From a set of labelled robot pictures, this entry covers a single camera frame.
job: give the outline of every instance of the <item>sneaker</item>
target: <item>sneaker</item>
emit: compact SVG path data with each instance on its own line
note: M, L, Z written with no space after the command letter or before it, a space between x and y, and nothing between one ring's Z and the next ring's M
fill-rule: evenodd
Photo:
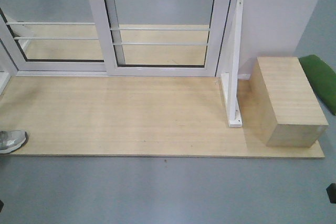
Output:
M25 131L0 131L0 154L19 149L27 139Z

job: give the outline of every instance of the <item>wooden platform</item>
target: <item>wooden platform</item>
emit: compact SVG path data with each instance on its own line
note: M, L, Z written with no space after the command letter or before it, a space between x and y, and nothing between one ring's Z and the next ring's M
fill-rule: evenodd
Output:
M266 147L248 81L238 93L244 128L233 129L217 78L13 77L0 127L29 134L11 155L324 157L318 142Z

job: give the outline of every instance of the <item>wooden block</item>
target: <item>wooden block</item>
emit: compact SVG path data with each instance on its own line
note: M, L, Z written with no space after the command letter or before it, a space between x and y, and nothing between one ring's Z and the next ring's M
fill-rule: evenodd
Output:
M296 57L258 57L250 80L267 146L311 147L328 126Z

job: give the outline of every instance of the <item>green mat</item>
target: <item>green mat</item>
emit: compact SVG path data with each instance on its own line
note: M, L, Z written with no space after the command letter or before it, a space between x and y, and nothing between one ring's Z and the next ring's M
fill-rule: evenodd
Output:
M336 115L336 73L316 55L299 58L316 95Z

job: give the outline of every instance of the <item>white wall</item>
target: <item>white wall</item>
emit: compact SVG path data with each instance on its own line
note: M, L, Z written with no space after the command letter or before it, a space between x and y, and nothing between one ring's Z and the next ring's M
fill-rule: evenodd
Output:
M250 74L257 56L293 55L317 1L244 0L239 74Z

